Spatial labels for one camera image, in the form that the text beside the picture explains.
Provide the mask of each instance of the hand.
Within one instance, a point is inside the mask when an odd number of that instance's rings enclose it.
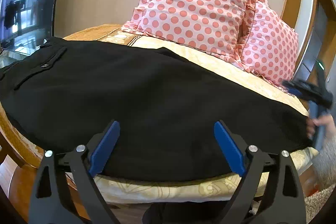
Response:
[[[315,134],[315,126],[325,126],[325,136],[327,139],[336,136],[335,122],[330,114],[320,116],[318,119],[307,118],[307,136],[310,139]]]

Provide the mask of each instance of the person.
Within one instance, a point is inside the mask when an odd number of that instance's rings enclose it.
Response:
[[[320,153],[311,160],[312,168],[309,168],[305,172],[306,177],[309,179],[302,182],[304,189],[309,188],[309,185],[317,183],[321,191],[336,181],[336,126],[330,114],[320,116],[317,119],[307,118],[306,123],[307,136],[310,139],[312,139],[315,134],[315,126],[325,126],[324,147]]]

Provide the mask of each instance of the wooden floor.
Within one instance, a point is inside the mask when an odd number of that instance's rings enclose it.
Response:
[[[6,157],[5,161],[3,162],[2,165],[0,165],[0,185],[4,192],[8,196],[8,190],[9,190],[9,184],[11,182],[11,178],[13,176],[13,173],[17,167],[17,164],[10,158]],[[28,187],[27,190],[22,190],[25,189],[25,187],[20,186],[19,184],[31,184],[32,182],[29,179],[29,175],[24,173],[25,171],[22,169],[20,174],[14,178],[12,181],[11,185],[11,198],[13,200],[21,200],[21,202],[17,202],[15,204],[15,208],[17,211],[24,217],[24,219],[27,221],[28,217],[28,211],[27,211],[27,204],[24,206],[24,200],[26,200],[26,196],[30,196],[30,188]],[[74,200],[78,199],[78,193],[72,193],[72,197]],[[111,210],[115,214],[115,216],[118,218],[121,224],[140,224],[142,223],[142,215],[146,211],[146,209],[150,206],[150,204],[129,204],[126,205],[125,208],[117,208],[113,206]],[[83,208],[80,208],[76,204],[76,208],[81,216],[84,216],[81,211]]]

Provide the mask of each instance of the black pants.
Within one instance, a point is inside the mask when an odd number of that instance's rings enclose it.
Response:
[[[119,121],[104,174],[130,180],[230,173],[213,135],[220,119],[265,152],[310,145],[304,115],[166,48],[52,38],[0,70],[0,100],[26,138],[56,152],[86,144],[111,119]]]

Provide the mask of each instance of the yellow patterned bed sheet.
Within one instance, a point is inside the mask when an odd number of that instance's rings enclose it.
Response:
[[[256,76],[193,48],[163,41],[154,37],[141,37],[132,44],[132,47],[166,47],[189,61],[211,70],[218,75],[265,97],[288,104],[304,115],[308,114],[307,110],[296,97],[285,94]],[[317,152],[312,148],[291,153],[291,157],[299,174],[305,170],[305,167],[310,163],[310,159],[316,155],[316,153]],[[267,178],[268,173],[263,173],[256,194],[257,196],[263,194]],[[120,179],[113,180],[105,177],[96,177],[95,182],[104,199],[112,203],[203,202],[208,200],[230,199],[240,179],[238,175],[233,174],[208,180],[174,183],[170,185],[168,183],[141,183]]]

